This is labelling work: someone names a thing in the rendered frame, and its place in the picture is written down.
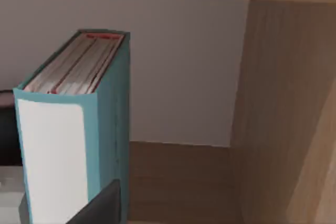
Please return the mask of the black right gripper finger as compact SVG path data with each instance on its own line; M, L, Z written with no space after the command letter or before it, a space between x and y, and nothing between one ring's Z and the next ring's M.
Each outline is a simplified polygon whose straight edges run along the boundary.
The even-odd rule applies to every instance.
M114 179L66 224L120 224L121 187Z

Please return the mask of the teal book with white label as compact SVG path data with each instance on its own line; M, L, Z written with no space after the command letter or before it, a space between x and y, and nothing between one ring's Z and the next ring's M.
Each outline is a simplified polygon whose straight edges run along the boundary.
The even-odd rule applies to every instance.
M110 183L127 224L130 33L78 30L13 93L29 224L66 224Z

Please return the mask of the wooden open shelf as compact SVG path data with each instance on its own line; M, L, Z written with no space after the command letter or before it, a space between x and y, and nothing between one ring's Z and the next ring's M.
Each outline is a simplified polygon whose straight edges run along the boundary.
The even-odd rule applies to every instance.
M232 131L246 224L336 224L336 0L250 0Z

